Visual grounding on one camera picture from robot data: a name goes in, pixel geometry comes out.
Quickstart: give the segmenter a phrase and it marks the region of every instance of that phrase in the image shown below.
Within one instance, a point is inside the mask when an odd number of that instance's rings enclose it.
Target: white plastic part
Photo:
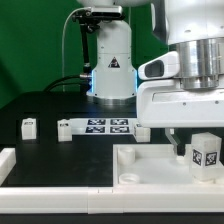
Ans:
[[[34,140],[37,138],[37,121],[33,118],[23,119],[22,126],[22,139]]]
[[[143,127],[224,127],[224,76],[210,91],[184,91],[178,79],[144,82],[138,88],[137,119]]]
[[[72,129],[69,120],[63,119],[58,121],[58,141],[72,141]]]
[[[0,188],[0,213],[88,213],[88,188]]]
[[[118,163],[118,149],[131,146],[136,161]],[[186,145],[187,155],[191,146]],[[114,145],[113,187],[0,188],[0,213],[224,212],[224,184],[195,183],[173,145]],[[220,163],[221,180],[224,167]],[[119,184],[122,174],[138,175],[136,184]]]
[[[149,78],[145,74],[146,66],[154,64],[156,61],[160,61],[164,66],[164,74],[159,77]],[[158,57],[152,61],[149,61],[141,65],[138,69],[139,78],[142,80],[155,80],[155,79],[167,79],[174,77],[180,71],[179,54],[176,51],[171,51],[161,57]]]
[[[168,44],[224,36],[224,1],[165,0]]]
[[[150,142],[151,129],[142,127],[137,120],[133,122],[134,137],[137,142]]]
[[[214,181],[219,177],[219,157],[222,139],[211,134],[192,135],[190,172],[199,181]]]
[[[137,91],[137,72],[131,64],[131,29],[124,21],[99,25],[98,63],[87,95],[100,100],[132,98]]]
[[[135,150],[131,146],[118,149],[118,162],[121,165],[131,165],[135,162]]]
[[[0,185],[11,172],[16,164],[16,154],[14,148],[5,148],[0,153]]]
[[[140,177],[133,173],[123,173],[119,176],[119,184],[139,184],[140,183]]]

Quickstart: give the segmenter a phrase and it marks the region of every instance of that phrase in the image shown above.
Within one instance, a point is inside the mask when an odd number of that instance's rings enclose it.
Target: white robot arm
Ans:
[[[116,17],[117,14],[122,14],[120,10],[122,6],[142,5],[149,0],[78,0],[78,2],[90,7],[89,14],[93,17],[94,15]],[[125,21],[106,17],[100,21],[100,28],[97,31],[98,61],[92,70],[88,99],[106,105],[133,103],[137,92],[137,72],[131,62],[131,29]]]

